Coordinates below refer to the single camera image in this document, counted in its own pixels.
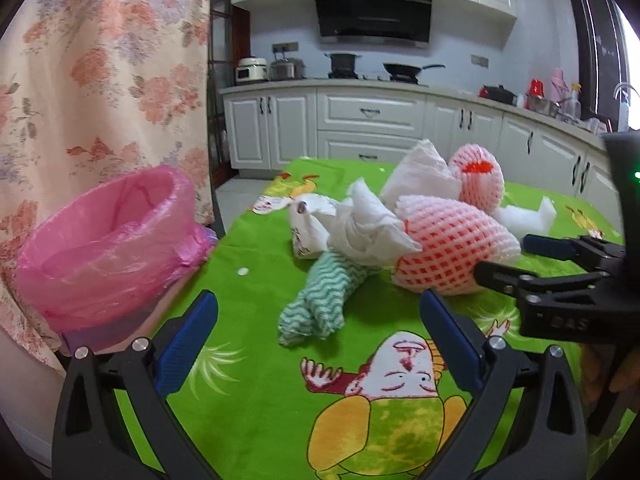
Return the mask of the person's right hand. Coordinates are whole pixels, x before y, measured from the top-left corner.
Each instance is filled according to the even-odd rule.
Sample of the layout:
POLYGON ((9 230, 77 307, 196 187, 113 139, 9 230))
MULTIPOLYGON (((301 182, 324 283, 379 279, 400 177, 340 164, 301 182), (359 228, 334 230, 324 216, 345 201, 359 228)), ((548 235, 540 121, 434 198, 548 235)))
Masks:
POLYGON ((608 368, 596 348, 589 344, 580 346, 580 372, 582 373, 582 400, 585 404, 593 404, 599 400, 601 393, 608 390, 621 393, 630 389, 634 393, 631 400, 631 411, 638 413, 640 406, 640 353, 634 349, 617 370, 611 380, 608 380, 608 368))

